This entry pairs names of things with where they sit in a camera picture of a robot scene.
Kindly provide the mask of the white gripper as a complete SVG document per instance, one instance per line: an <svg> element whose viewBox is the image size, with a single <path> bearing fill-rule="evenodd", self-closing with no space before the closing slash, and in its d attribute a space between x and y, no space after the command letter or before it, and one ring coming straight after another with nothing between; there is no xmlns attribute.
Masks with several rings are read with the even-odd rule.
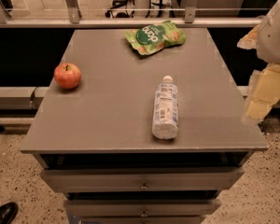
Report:
<svg viewBox="0 0 280 224"><path fill-rule="evenodd" d="M257 49L257 55L269 63L255 70L247 86L243 123L260 123L280 100L280 0L237 43L240 49Z"/></svg>

